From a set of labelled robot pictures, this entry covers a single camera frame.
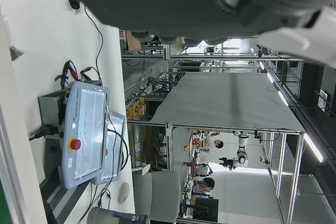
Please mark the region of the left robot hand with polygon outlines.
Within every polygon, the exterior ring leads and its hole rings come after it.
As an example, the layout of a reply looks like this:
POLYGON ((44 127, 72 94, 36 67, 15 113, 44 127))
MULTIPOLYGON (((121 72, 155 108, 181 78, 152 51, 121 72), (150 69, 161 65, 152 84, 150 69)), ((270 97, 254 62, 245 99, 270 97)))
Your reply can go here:
POLYGON ((106 25, 167 44, 219 44, 257 37, 258 45, 335 67, 335 0, 80 0, 106 25))

